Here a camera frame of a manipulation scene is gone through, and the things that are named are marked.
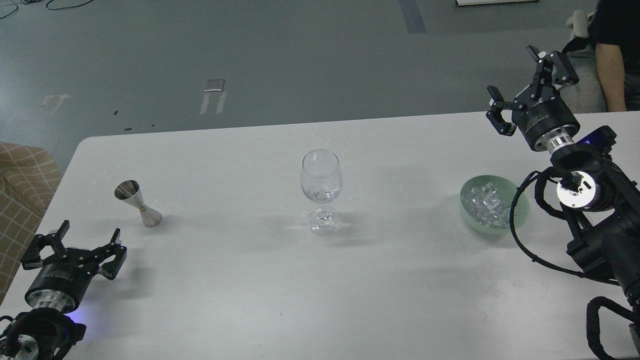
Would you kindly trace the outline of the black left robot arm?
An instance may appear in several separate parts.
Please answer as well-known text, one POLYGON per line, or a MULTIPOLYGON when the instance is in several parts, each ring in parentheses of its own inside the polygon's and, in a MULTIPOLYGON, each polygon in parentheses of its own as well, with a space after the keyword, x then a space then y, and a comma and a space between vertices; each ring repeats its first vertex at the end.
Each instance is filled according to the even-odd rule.
POLYGON ((85 336, 87 326, 71 319, 82 303, 94 276, 114 280, 128 249, 116 228, 110 240, 94 249, 66 247, 70 222, 57 231, 36 234, 20 260, 26 271, 38 275, 25 292, 30 311, 8 316, 1 333, 3 360, 62 360, 85 336))

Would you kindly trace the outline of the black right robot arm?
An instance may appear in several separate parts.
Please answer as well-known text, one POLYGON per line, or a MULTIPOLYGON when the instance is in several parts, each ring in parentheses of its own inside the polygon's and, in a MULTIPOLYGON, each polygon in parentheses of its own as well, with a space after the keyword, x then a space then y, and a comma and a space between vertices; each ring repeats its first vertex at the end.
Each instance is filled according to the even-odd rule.
POLYGON ((640 194, 611 157, 617 134, 604 125, 579 140, 578 120, 562 100, 561 90, 579 82, 566 54, 544 52, 528 46, 535 62, 530 84, 514 100, 507 101, 499 89, 487 87, 491 96, 486 117, 496 132, 512 136, 521 132, 535 152, 547 152, 551 165, 533 171, 517 187, 512 207, 534 184, 534 199, 548 215, 565 221, 572 234, 566 253, 580 271, 563 268, 535 255, 519 239, 515 211, 509 228, 517 246, 533 263, 586 280, 620 287, 628 307, 604 296, 586 307, 586 340, 599 360, 610 360, 601 341, 602 308, 629 322, 634 347, 639 346, 640 296, 640 194))

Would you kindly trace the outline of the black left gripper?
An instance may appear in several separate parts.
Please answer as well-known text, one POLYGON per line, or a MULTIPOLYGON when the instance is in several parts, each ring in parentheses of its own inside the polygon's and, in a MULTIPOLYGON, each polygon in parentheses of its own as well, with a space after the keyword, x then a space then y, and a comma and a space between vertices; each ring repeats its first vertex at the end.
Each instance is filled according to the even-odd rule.
POLYGON ((62 314, 75 312, 96 275, 113 281, 122 268, 128 248, 122 244, 121 229, 115 228, 110 240, 93 250, 64 247, 62 239, 70 228, 65 219, 57 231, 35 234, 20 262, 26 271, 39 269, 24 299, 33 309, 52 308, 62 314), (52 249, 42 259, 41 251, 52 249))

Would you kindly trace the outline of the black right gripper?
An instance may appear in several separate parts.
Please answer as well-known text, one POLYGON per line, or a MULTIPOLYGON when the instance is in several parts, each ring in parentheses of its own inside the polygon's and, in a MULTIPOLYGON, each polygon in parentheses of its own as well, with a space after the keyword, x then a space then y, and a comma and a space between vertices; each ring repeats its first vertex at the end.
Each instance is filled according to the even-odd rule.
POLYGON ((580 130, 578 120, 559 92, 578 84, 579 76, 562 52, 547 53, 532 45, 526 47, 526 52, 536 63, 531 86, 524 88, 514 101, 506 101, 496 86, 489 85, 491 102, 486 118, 499 135, 512 136, 518 128, 531 150, 544 152, 547 141, 543 138, 548 133, 560 129, 573 137, 580 130), (541 88, 542 96, 532 96, 533 89, 541 88), (512 111, 512 122, 505 120, 503 110, 512 111))

